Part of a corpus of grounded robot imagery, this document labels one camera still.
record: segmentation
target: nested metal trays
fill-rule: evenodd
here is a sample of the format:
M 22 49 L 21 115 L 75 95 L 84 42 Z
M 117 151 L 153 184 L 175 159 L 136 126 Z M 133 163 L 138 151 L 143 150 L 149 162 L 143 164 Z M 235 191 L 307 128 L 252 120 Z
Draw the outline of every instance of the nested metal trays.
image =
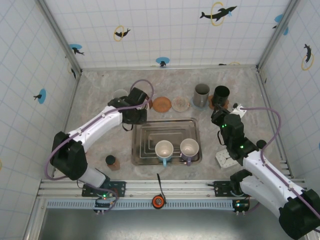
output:
M 134 165 L 162 165 L 155 152 L 159 141 L 167 140 L 173 145 L 173 156 L 168 165 L 184 165 L 180 156 L 180 144 L 184 139 L 194 139 L 199 144 L 199 152 L 192 164 L 202 160 L 202 149 L 198 121 L 194 118 L 151 120 L 143 125 L 135 125 L 132 133 L 132 163 Z

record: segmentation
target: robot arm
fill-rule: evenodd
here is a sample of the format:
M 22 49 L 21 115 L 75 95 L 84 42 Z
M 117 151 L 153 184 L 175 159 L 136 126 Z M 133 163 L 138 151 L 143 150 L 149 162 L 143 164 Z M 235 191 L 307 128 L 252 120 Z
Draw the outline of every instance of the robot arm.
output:
M 244 134 L 241 116 L 244 110 L 233 106 L 229 112 L 215 105 L 211 121 L 219 126 L 224 145 L 230 157 L 245 170 L 230 177 L 233 193 L 247 194 L 267 207 L 279 220 L 283 230 L 293 239 L 299 239 L 320 225 L 320 219 L 304 203 L 320 213 L 320 198 L 286 178 Z
M 80 180 L 96 188 L 109 182 L 110 179 L 102 172 L 88 167 L 86 152 L 102 135 L 121 123 L 131 125 L 145 123 L 147 110 L 132 106 L 143 104 L 146 98 L 146 93 L 134 87 L 129 96 L 111 100 L 102 112 L 83 126 L 69 133 L 62 131 L 57 133 L 53 140 L 52 150 L 70 136 L 76 136 L 54 154 L 50 163 L 71 180 Z

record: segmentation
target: white mug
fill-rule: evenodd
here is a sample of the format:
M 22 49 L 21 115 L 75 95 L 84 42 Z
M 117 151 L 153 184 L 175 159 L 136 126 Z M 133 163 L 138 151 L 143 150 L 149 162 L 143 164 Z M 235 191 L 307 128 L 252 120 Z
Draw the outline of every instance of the white mug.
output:
M 174 154 L 174 146 L 167 140 L 159 141 L 155 145 L 155 154 L 158 159 L 163 162 L 163 166 L 166 167 L 167 161 L 169 161 Z
M 181 157 L 186 161 L 186 165 L 191 165 L 191 160 L 195 159 L 199 152 L 199 144 L 192 138 L 183 140 L 180 144 Z
M 114 91 L 114 93 L 112 94 L 112 98 L 115 99 L 115 98 L 121 98 L 121 97 L 126 97 L 128 96 L 128 92 L 124 89 L 118 89 L 116 91 Z

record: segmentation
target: purple mug handle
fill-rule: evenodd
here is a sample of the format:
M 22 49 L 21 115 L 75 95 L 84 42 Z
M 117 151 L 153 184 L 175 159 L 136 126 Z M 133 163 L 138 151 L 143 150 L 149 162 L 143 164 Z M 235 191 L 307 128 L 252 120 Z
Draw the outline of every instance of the purple mug handle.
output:
M 186 161 L 186 165 L 187 165 L 188 167 L 191 166 L 191 157 L 190 157 L 190 156 L 188 156 L 188 159 L 187 159 L 187 161 Z

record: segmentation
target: tape measure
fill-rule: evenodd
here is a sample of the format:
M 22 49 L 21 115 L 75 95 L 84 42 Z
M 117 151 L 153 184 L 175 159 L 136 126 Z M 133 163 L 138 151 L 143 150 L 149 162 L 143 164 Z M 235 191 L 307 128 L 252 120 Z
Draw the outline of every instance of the tape measure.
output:
M 152 199 L 152 206 L 153 206 L 155 209 L 161 209 L 164 205 L 165 205 L 165 199 L 164 199 L 164 197 L 163 197 L 161 194 L 155 196 L 155 197 Z
M 162 192 L 162 188 L 161 188 L 161 181 L 160 181 L 160 176 L 159 174 L 157 174 L 157 177 L 158 177 L 158 181 L 159 181 L 159 186 L 160 186 L 160 190 L 161 190 L 161 194 L 155 196 L 153 199 L 152 199 L 152 206 L 155 208 L 155 209 L 161 209 L 166 203 L 166 197 L 164 195 L 164 193 Z

